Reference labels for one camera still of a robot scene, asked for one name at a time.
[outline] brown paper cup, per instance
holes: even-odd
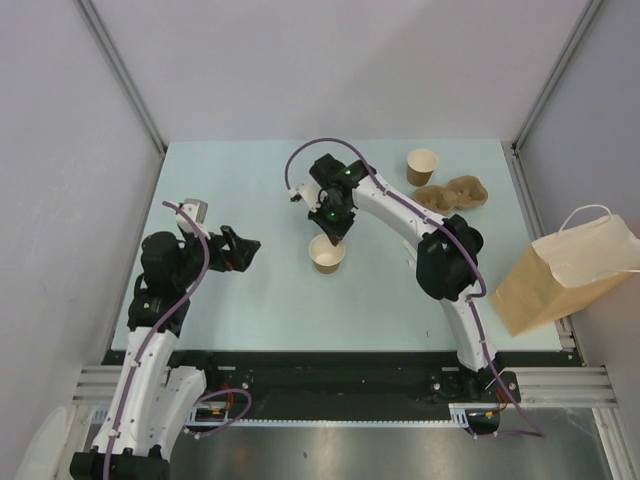
[[[411,151],[407,155],[407,180],[416,187],[426,185],[438,163],[438,156],[431,150],[419,148]]]
[[[315,237],[309,244],[309,256],[320,273],[329,274],[338,270],[345,253],[346,248],[342,242],[334,247],[324,233]]]

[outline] shiny metal surface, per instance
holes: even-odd
[[[232,428],[181,436],[175,480],[611,479],[591,410],[532,412],[549,438],[473,439],[461,430]],[[503,427],[521,427],[508,411]]]

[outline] white wall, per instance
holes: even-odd
[[[95,0],[165,140],[511,140],[586,0]]]
[[[523,151],[547,231],[574,208],[603,203],[640,237],[640,3],[607,2]],[[579,219],[595,218],[598,213]],[[575,315],[593,365],[605,364],[640,449],[640,278]]]
[[[0,478],[110,333],[160,160],[71,1],[0,6]]]

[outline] light blue tabletop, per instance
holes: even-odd
[[[209,203],[210,231],[233,227],[262,242],[245,273],[209,272],[185,320],[178,348],[271,351],[442,351],[455,350],[438,302],[418,286],[407,265],[402,239],[378,219],[356,213],[345,239],[347,254],[338,272],[322,275],[309,258],[310,240],[321,233],[307,220],[303,202],[290,203],[284,164],[302,142],[172,143],[164,162],[144,235],[169,230],[179,236],[163,200],[198,198]],[[484,236],[480,268],[493,292],[529,245],[511,177],[498,140],[357,140],[368,161],[400,191],[410,194],[406,155],[428,148],[440,158],[430,184],[476,175],[488,202],[461,210]],[[309,178],[313,161],[332,153],[343,163],[355,156],[339,145],[314,145],[291,169],[292,185]],[[126,348],[127,308],[136,262],[124,299],[113,349]],[[489,301],[479,303],[486,329],[499,350],[560,350],[553,324],[512,338]]]

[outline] paper bag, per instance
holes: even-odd
[[[608,215],[564,229],[576,212],[591,207]],[[582,310],[639,265],[640,240],[622,218],[587,205],[557,233],[535,240],[490,300],[511,335],[518,335]]]

